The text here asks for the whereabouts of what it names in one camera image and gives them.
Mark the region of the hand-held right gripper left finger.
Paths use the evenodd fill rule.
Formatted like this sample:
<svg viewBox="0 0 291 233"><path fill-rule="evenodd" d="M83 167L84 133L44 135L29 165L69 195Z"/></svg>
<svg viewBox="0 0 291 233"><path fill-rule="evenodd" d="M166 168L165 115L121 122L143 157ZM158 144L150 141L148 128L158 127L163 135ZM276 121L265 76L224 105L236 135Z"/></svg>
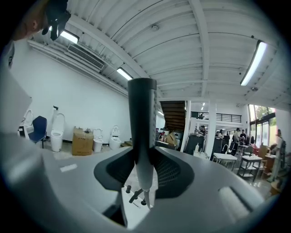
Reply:
<svg viewBox="0 0 291 233"><path fill-rule="evenodd" d="M126 233L122 185L134 166L132 149L56 160L16 134L0 136L0 175L34 233Z"/></svg>

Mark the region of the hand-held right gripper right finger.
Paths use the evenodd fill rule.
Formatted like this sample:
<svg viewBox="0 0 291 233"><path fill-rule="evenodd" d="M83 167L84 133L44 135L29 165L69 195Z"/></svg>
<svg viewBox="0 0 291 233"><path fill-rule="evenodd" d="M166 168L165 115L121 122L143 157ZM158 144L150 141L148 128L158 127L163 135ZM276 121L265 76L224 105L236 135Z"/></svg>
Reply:
<svg viewBox="0 0 291 233"><path fill-rule="evenodd" d="M158 189L135 232L245 233L262 218L264 198L222 165L166 148L153 153Z"/></svg>

